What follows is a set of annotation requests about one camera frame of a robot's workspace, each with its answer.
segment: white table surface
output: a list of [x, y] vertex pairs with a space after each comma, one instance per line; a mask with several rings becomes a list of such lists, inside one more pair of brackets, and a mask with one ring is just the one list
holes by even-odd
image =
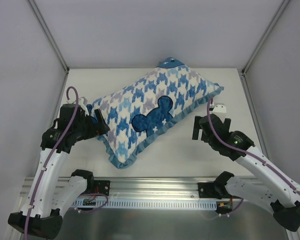
[[[143, 77], [152, 68], [71, 69], [66, 87], [74, 86], [80, 97], [88, 103], [119, 90]], [[214, 98], [224, 103], [230, 130], [239, 130], [250, 137], [257, 146], [259, 141], [246, 101], [245, 93], [235, 68], [194, 68], [208, 80], [224, 86], [224, 91]], [[65, 91], [61, 104], [66, 103]], [[206, 104], [159, 136], [154, 143], [137, 155], [135, 163], [127, 169], [117, 169], [108, 160], [106, 147], [95, 138], [77, 142], [60, 176], [67, 177], [76, 169], [92, 171], [95, 177], [210, 177], [223, 171], [238, 176], [252, 175], [229, 158], [219, 155], [207, 143], [192, 140], [195, 116], [206, 115]]]

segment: houndstooth pattern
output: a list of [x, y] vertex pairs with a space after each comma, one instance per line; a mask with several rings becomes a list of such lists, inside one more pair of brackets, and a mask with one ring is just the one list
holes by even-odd
[[124, 163], [138, 144], [147, 138], [145, 132], [135, 132], [132, 119], [147, 115], [158, 107], [158, 99], [168, 96], [173, 101], [169, 113], [174, 117], [195, 100], [214, 92], [217, 85], [200, 76], [186, 65], [174, 68], [156, 67], [136, 83], [108, 96], [95, 100], [94, 109], [100, 109], [110, 131], [105, 135], [117, 159]]

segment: blue ruffled trim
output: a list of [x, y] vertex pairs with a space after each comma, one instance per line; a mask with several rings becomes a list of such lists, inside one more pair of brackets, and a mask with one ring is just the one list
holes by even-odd
[[214, 92], [209, 93], [206, 96], [203, 96], [202, 98], [194, 101], [190, 106], [185, 108], [182, 112], [177, 114], [171, 121], [167, 122], [162, 128], [160, 128], [158, 131], [156, 131], [151, 136], [147, 137], [145, 140], [140, 142], [136, 149], [131, 153], [129, 158], [125, 162], [120, 162], [118, 158], [116, 157], [114, 151], [111, 149], [107, 139], [102, 135], [98, 136], [97, 139], [99, 141], [102, 141], [103, 144], [106, 147], [106, 153], [109, 154], [109, 161], [118, 169], [126, 169], [130, 167], [132, 164], [135, 163], [137, 159], [137, 155], [141, 153], [146, 147], [148, 147], [150, 144], [152, 144], [156, 138], [168, 131], [168, 129], [172, 128], [176, 123], [184, 119], [188, 114], [192, 113], [195, 108], [197, 108], [201, 104], [205, 104], [208, 102], [209, 98], [211, 96], [216, 96], [221, 93], [221, 91], [224, 90], [223, 86], [220, 86], [218, 89], [216, 89]]

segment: blue houndstooth pillow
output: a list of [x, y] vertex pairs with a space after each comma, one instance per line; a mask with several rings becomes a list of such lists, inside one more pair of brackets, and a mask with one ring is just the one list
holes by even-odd
[[110, 162], [125, 169], [159, 135], [223, 89], [169, 57], [136, 83], [87, 107], [90, 113], [101, 110], [110, 131], [97, 139], [105, 144]]

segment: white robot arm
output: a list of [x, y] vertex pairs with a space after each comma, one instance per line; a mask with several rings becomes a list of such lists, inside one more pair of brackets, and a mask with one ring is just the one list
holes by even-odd
[[42, 135], [39, 165], [28, 197], [20, 212], [11, 213], [8, 219], [8, 224], [19, 232], [54, 239], [61, 229], [65, 213], [76, 198], [83, 192], [94, 193], [93, 173], [77, 169], [72, 173], [67, 186], [54, 195], [60, 170], [72, 146], [78, 141], [109, 131], [100, 110], [94, 111], [94, 118], [89, 115], [85, 105], [82, 98], [77, 106], [64, 104], [60, 108], [59, 118]]
[[244, 133], [229, 131], [231, 120], [220, 119], [226, 114], [223, 104], [212, 104], [207, 111], [212, 114], [195, 117], [192, 139], [197, 140], [202, 129], [202, 141], [249, 170], [263, 186], [251, 184], [224, 171], [213, 184], [204, 187], [203, 192], [211, 198], [222, 199], [231, 195], [246, 199], [267, 210], [284, 228], [296, 232], [300, 227], [300, 184], [269, 161]]

